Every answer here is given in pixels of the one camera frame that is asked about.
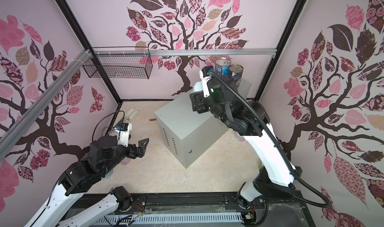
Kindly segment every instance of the floor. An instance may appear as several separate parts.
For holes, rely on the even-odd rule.
[[[106,180],[94,184],[89,193],[107,193],[124,186],[128,192],[223,192],[238,191],[245,181],[258,174],[260,159],[251,145],[235,139],[228,129],[205,153],[187,169],[166,148],[154,112],[168,101],[124,102],[121,110],[132,107],[139,114],[129,123],[132,135],[129,143],[149,138],[146,154],[128,164],[119,164]]]

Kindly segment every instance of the pink leaf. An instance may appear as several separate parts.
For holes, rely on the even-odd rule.
[[[345,121],[351,125],[359,125],[367,122],[364,116],[354,109],[348,110],[345,115]]]
[[[0,108],[0,121],[4,121],[8,118],[8,110]]]
[[[363,93],[365,92],[365,86],[366,86],[366,84],[357,85],[356,87],[352,88],[352,89],[349,91],[349,95],[350,95],[353,99],[359,99],[359,98],[361,98],[361,96],[362,96]]]
[[[331,171],[331,167],[332,167],[332,161],[329,155],[327,155],[324,158],[324,167],[325,167],[325,170],[327,170],[327,174],[328,174]]]
[[[13,90],[12,88],[4,85],[4,84],[0,84],[0,97],[3,97],[3,98],[9,98],[10,96],[12,96],[13,94]]]
[[[318,103],[316,105],[319,108],[324,109],[324,108],[328,107],[331,104],[331,102],[332,101],[329,99],[323,99],[323,100],[318,101]]]
[[[39,90],[37,90],[36,85],[31,84],[25,90],[25,97],[31,100],[37,100],[39,98]]]
[[[172,34],[178,36],[180,34],[180,29],[176,26],[172,27]]]
[[[345,159],[336,156],[333,169],[340,183],[348,189],[351,194],[358,197],[365,205],[365,187],[357,170]]]
[[[333,84],[331,84],[331,86],[329,87],[329,91],[332,94],[338,94],[340,91],[340,87],[341,87],[341,83],[340,83],[340,79],[338,79],[334,81]]]
[[[194,34],[193,34],[193,37],[199,41],[204,35],[204,31],[196,31]]]

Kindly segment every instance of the black cable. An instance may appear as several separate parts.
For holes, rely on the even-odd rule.
[[[276,137],[273,135],[273,133],[271,133],[269,128],[266,126],[265,122],[260,118],[260,116],[256,113],[256,111],[247,103],[247,101],[241,95],[239,95],[223,78],[221,78],[214,71],[210,71],[209,76],[215,77],[223,86],[225,86],[228,90],[230,90],[242,102],[242,104],[249,110],[249,112],[252,114],[252,116],[256,118],[257,122],[264,129],[264,131],[268,135],[268,137],[272,140],[273,144],[275,145],[275,147],[279,151],[281,157],[283,158],[290,174],[293,175],[293,177],[299,183],[301,183],[304,187],[306,187],[307,189],[312,191],[314,194],[316,194],[317,196],[322,198],[325,201],[325,204],[317,203],[317,202],[310,201],[307,199],[303,199],[303,198],[300,198],[300,197],[295,196],[295,195],[293,195],[293,196],[295,198],[301,200],[301,201],[304,201],[307,204],[310,204],[310,205],[314,205],[314,206],[321,207],[321,208],[330,208],[332,202],[326,196],[324,196],[321,192],[319,192],[317,189],[313,188],[308,183],[306,183],[303,179],[301,179],[300,176],[296,173],[295,169],[293,169],[293,167],[291,165],[291,162],[288,160],[288,157],[285,155],[284,150],[283,150],[281,144],[279,143],[279,141],[276,139]]]
[[[113,112],[112,114],[115,114],[115,113],[118,113],[118,112],[123,112],[123,119],[124,119],[124,118],[125,118],[125,112],[124,112],[123,110]],[[92,141],[93,141],[93,136],[95,135],[95,131],[96,131],[97,126],[101,123],[101,121],[103,121],[103,120],[106,119],[107,117],[111,116],[112,114],[108,114],[107,116],[105,116],[104,118],[102,118],[102,119],[96,124],[96,127],[94,128],[93,133],[92,133]]]

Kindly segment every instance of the black wire mesh basket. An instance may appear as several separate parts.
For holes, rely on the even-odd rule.
[[[101,65],[95,64],[93,58],[83,65],[90,78],[129,78],[149,79],[152,71],[152,61],[148,47],[134,47],[136,50],[148,50],[147,53],[103,53],[95,54]]]

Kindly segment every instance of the patterned leaf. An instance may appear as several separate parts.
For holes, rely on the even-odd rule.
[[[382,111],[384,109],[384,94],[378,94],[369,99],[363,108],[371,111]]]
[[[384,181],[376,179],[365,179],[368,189],[375,200],[384,208]]]
[[[289,104],[288,105],[295,105],[295,103],[297,102],[297,100],[299,99],[299,97],[294,97],[293,99],[290,100]]]
[[[41,147],[51,149],[49,144],[49,139],[45,137],[40,137],[37,139],[37,142],[40,144]]]
[[[323,32],[321,31],[312,45],[311,58],[313,62],[316,62],[319,59],[320,55],[323,53],[324,46],[325,38],[323,36]]]
[[[238,28],[237,29],[231,28],[231,29],[221,31],[220,33],[223,34],[224,37],[228,39],[232,39],[232,38],[239,38],[240,34],[244,33],[245,31],[246,31],[246,28],[243,28],[241,30],[239,30]]]
[[[329,119],[328,119],[328,123],[329,124],[334,124],[336,123],[337,121],[339,121],[341,119],[341,117],[343,117],[344,114],[332,114],[329,116]]]
[[[371,33],[369,29],[366,29],[366,26],[364,26],[364,30],[360,32],[358,37],[358,44],[355,48],[356,56],[358,57],[361,64],[364,64],[368,59],[371,58],[373,52],[376,49],[375,45],[375,35]]]
[[[55,122],[55,129],[60,133],[65,133],[63,126],[57,122]]]
[[[165,37],[165,35],[159,30],[159,29],[156,29],[152,26],[150,26],[151,28],[151,31],[153,33],[153,36],[159,40],[160,42],[164,42],[164,43],[167,43],[167,39]]]
[[[362,81],[370,81],[377,78],[384,69],[384,61],[372,64],[365,68],[356,78]]]
[[[353,65],[353,62],[344,57],[341,58],[341,69],[344,72],[352,72],[356,70],[355,66]]]
[[[362,178],[353,165],[345,159],[336,156],[333,163],[333,169],[340,183],[344,185],[351,194],[358,197],[365,205],[367,205]]]
[[[320,87],[321,81],[323,80],[323,70],[321,68],[321,60],[317,64],[316,68],[313,71],[312,82],[313,89],[317,90]]]
[[[335,47],[344,51],[352,50],[353,35],[347,26],[335,24],[328,28],[333,30],[333,44]]]
[[[380,151],[368,151],[363,153],[359,157],[369,163],[376,163],[384,157],[384,154]]]
[[[329,155],[327,155],[324,158],[324,167],[325,167],[325,170],[327,170],[327,174],[328,174],[332,168],[332,161],[331,161],[331,157]]]
[[[30,168],[19,165],[17,168],[17,173],[23,179],[29,179],[33,183],[33,171]]]
[[[29,63],[29,52],[26,46],[16,51],[15,58],[19,65],[27,65]]]
[[[4,69],[5,74],[20,87],[23,84],[23,74],[20,69],[11,61],[6,59],[0,54],[0,63]]]
[[[335,64],[329,58],[325,58],[324,67],[325,67],[325,70],[327,70],[328,72],[333,72],[336,70]]]
[[[203,25],[205,21],[205,9],[202,7],[196,17],[196,27]]]
[[[37,47],[36,43],[31,39],[31,46],[29,47],[29,51],[31,51],[31,54],[35,56],[38,60],[41,60],[40,50]]]
[[[363,174],[369,175],[374,178],[384,178],[384,174],[376,167],[367,163],[355,163],[355,167]]]
[[[310,133],[310,136],[308,137],[308,140],[315,140],[319,136],[319,132],[312,132]]]
[[[26,153],[23,153],[22,155],[20,155],[20,157],[17,158],[17,160],[13,166],[15,166],[19,163],[23,164],[26,161],[26,159],[27,159]]]
[[[230,13],[230,11],[231,11],[231,8],[232,8],[232,7],[230,7],[228,10],[225,10],[225,11],[221,14],[221,22],[224,22],[224,21],[228,18],[229,13]]]
[[[155,11],[163,7],[163,5],[159,2],[159,0],[132,0],[131,3],[137,2],[143,8],[149,11]]]

